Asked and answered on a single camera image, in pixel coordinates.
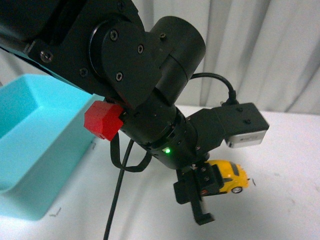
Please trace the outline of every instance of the cable connector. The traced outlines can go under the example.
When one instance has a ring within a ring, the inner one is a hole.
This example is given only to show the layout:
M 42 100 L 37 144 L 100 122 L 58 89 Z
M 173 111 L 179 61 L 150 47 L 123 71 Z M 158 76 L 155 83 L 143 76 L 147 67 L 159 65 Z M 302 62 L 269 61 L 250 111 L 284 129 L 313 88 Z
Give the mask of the cable connector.
M 229 91 L 229 98 L 224 103 L 222 103 L 222 106 L 230 106 L 230 105 L 239 104 L 236 96 L 237 96 L 237 94 L 236 94 L 235 90 Z

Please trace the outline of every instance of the black cable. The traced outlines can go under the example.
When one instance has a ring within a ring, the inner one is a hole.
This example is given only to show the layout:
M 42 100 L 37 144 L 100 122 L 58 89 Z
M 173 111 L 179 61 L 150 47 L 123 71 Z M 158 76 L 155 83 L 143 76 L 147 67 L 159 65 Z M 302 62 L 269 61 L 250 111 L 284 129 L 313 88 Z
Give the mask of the black cable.
M 126 148 L 125 151 L 125 155 L 123 157 L 123 161 L 122 161 L 122 165 L 125 167 L 127 165 L 128 162 L 128 158 L 132 149 L 132 146 L 134 144 L 134 141 L 132 139 L 130 139 L 130 142 L 128 144 L 128 147 Z M 108 240 L 109 238 L 109 234 L 110 234 L 110 229 L 111 229 L 111 224 L 112 221 L 114 219 L 114 215 L 115 215 L 115 211 L 116 211 L 116 206 L 117 206 L 117 201 L 118 201 L 118 197 L 119 197 L 119 193 L 120 193 L 120 188 L 121 188 L 121 184 L 122 184 L 122 180 L 124 178 L 124 174 L 125 174 L 125 170 L 121 169 L 120 173 L 119 173 L 119 177 L 118 177 L 118 181 L 116 183 L 116 187 L 115 187 L 115 191 L 114 191 L 114 196 L 113 196 L 113 200 L 112 200 L 112 204 L 111 204 L 111 209 L 110 209 L 110 213 L 109 213 L 109 217 L 108 217 L 108 221 L 106 223 L 106 227 L 105 227 L 105 232 L 104 232 L 104 237 L 103 240 Z
M 196 79 L 196 78 L 214 78 L 214 79 L 220 80 L 229 89 L 229 98 L 222 105 L 224 106 L 224 105 L 239 104 L 239 102 L 236 99 L 236 91 L 232 87 L 231 83 L 225 77 L 223 77 L 219 74 L 211 73 L 211 72 L 201 72 L 201 73 L 193 74 L 190 79 Z
M 215 74 L 215 73 L 211 73 L 211 72 L 196 73 L 196 74 L 193 74 L 190 79 L 205 78 L 205 77 L 218 79 L 228 87 L 229 92 L 234 91 L 234 88 L 232 87 L 231 83 L 225 77 L 218 75 L 218 74 Z

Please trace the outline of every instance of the black bracket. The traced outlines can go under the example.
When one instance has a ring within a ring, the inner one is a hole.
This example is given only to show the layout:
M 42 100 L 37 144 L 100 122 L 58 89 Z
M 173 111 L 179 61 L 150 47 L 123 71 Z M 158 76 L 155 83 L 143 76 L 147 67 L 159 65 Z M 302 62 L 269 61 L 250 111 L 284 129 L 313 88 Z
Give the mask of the black bracket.
M 217 165 L 201 163 L 186 172 L 176 171 L 178 182 L 174 187 L 175 198 L 179 204 L 191 203 L 194 220 L 199 225 L 214 221 L 211 213 L 204 213 L 202 196 L 217 194 L 224 182 Z

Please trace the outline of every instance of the car wheel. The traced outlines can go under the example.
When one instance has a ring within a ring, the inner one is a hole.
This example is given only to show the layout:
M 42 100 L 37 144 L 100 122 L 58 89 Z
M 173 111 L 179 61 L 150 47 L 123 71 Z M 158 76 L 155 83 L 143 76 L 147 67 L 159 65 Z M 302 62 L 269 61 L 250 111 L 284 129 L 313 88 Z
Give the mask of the car wheel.
M 242 192 L 242 190 L 243 190 L 243 188 L 242 188 L 241 186 L 236 186 L 236 187 L 232 188 L 231 191 L 232 191 L 234 194 L 239 194 L 239 193 Z

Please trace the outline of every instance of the car windshield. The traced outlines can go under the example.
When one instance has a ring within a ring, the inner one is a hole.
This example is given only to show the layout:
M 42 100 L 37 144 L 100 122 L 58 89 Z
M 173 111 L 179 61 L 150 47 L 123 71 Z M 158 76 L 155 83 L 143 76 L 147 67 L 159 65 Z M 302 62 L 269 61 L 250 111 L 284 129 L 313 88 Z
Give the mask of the car windshield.
M 237 165 L 232 161 L 230 162 L 230 164 L 231 164 L 231 168 L 233 170 L 234 175 L 239 176 L 239 170 L 237 168 Z

